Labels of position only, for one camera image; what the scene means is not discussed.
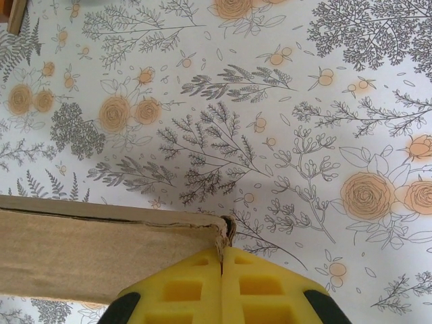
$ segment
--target cardboard edge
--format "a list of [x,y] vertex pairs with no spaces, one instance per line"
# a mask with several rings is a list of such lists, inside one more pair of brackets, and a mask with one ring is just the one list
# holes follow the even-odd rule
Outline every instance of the cardboard edge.
[[[199,229],[202,227],[211,227],[217,234],[215,237],[215,246],[221,262],[223,261],[223,249],[226,246],[232,246],[236,233],[236,222],[230,215],[216,216],[181,211],[154,211],[152,209],[139,209],[136,207],[5,195],[0,195],[0,211],[27,213],[45,217],[66,217],[81,221],[139,224],[153,228],[189,227]],[[149,217],[151,218],[150,221],[143,219],[150,214],[156,215],[156,217]],[[130,215],[130,218],[126,216],[117,218],[114,215]]]

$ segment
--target orange rose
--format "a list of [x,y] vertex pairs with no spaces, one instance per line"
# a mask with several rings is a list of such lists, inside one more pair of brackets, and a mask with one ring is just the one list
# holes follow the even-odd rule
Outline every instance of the orange rose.
[[219,17],[238,19],[252,9],[252,0],[215,0]]
[[432,182],[416,181],[396,189],[396,198],[406,208],[422,215],[432,215]]
[[146,67],[145,69],[141,70],[139,77],[137,77],[135,80],[138,80],[138,83],[143,85],[152,82],[154,77],[155,69],[152,67]]
[[410,147],[406,148],[411,157],[432,157],[432,136],[422,135],[412,140]]
[[385,178],[359,172],[345,181],[341,197],[345,211],[359,219],[371,221],[390,212],[394,202],[394,187]]
[[9,110],[15,115],[25,114],[32,103],[32,90],[25,84],[15,86],[9,93]]
[[42,90],[36,94],[33,104],[41,113],[46,113],[53,106],[53,93],[51,90]]
[[123,97],[108,98],[99,111],[102,127],[108,132],[123,130],[129,118],[129,103]]
[[138,123],[149,125],[159,116],[161,107],[154,98],[143,100],[136,108],[135,118]]
[[48,62],[43,64],[42,75],[43,76],[52,76],[54,74],[54,63]]

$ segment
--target black rubber grip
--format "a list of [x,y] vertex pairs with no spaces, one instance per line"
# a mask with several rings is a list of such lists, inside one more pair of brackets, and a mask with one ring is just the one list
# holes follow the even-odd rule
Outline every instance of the black rubber grip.
[[323,324],[352,324],[332,297],[316,290],[304,292]]
[[138,292],[130,292],[114,300],[97,323],[127,324],[140,298],[141,295]]

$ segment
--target wrapping paper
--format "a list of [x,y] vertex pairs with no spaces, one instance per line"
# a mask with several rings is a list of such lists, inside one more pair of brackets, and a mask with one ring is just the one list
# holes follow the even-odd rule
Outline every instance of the wrapping paper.
[[[230,213],[353,323],[426,323],[431,4],[31,0],[0,32],[1,193]],[[0,322],[103,310],[5,296]]]

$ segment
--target cardboard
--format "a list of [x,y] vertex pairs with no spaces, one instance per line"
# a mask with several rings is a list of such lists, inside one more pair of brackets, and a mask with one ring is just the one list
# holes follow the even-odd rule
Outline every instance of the cardboard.
[[0,293],[109,304],[234,233],[231,217],[0,196]]

